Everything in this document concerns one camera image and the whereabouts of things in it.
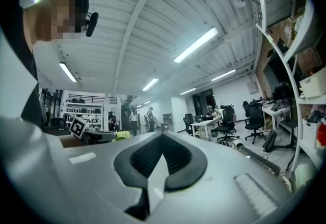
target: white ceiling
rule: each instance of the white ceiling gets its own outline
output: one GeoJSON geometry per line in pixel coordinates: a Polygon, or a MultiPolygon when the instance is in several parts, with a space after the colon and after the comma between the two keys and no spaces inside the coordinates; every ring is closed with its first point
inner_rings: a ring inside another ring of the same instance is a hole
{"type": "Polygon", "coordinates": [[[38,43],[34,49],[40,87],[143,95],[204,89],[210,80],[236,68],[236,77],[253,70],[259,5],[234,0],[89,0],[99,20],[92,37],[38,43]],[[180,64],[173,60],[210,28],[219,34],[180,64]],[[59,66],[64,59],[73,83],[59,66]]]}

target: black rubber trim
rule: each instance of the black rubber trim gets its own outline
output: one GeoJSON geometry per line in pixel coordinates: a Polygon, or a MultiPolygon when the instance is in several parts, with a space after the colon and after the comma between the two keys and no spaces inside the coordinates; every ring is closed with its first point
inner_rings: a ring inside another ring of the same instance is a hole
{"type": "Polygon", "coordinates": [[[205,154],[169,133],[157,133],[121,151],[114,160],[114,167],[125,185],[147,189],[147,178],[162,154],[170,174],[165,184],[167,192],[194,185],[206,171],[205,154]]]}

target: red object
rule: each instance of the red object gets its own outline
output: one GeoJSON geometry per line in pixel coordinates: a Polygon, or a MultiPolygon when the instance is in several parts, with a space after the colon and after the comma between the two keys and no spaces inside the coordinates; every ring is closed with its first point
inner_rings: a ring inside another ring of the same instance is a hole
{"type": "Polygon", "coordinates": [[[322,124],[317,131],[317,140],[321,146],[326,146],[326,125],[322,124]]]}

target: white shirt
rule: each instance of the white shirt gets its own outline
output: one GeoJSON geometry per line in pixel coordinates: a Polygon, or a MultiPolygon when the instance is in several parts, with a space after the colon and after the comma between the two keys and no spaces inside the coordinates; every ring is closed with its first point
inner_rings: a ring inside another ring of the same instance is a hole
{"type": "Polygon", "coordinates": [[[129,120],[130,121],[137,121],[138,119],[137,119],[137,115],[133,115],[133,113],[131,113],[131,115],[130,115],[130,117],[129,117],[129,120]]]}

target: white desk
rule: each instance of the white desk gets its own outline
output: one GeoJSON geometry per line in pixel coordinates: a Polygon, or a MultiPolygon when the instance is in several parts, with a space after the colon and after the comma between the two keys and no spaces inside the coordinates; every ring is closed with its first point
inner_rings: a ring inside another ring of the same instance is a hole
{"type": "Polygon", "coordinates": [[[276,116],[279,116],[282,113],[285,114],[286,112],[289,112],[290,111],[290,106],[280,108],[277,111],[270,110],[271,107],[272,107],[272,105],[263,108],[263,112],[264,112],[264,118],[265,118],[265,114],[268,114],[268,115],[271,116],[271,122],[273,124],[273,130],[275,131],[276,130],[276,116]]]}
{"type": "Polygon", "coordinates": [[[208,120],[208,121],[203,121],[203,122],[200,122],[200,123],[191,124],[192,129],[193,129],[193,136],[195,137],[195,126],[197,126],[197,127],[205,127],[206,138],[208,138],[208,128],[207,128],[207,126],[209,124],[217,123],[220,120],[221,120],[220,118],[214,118],[213,120],[208,120]]]}

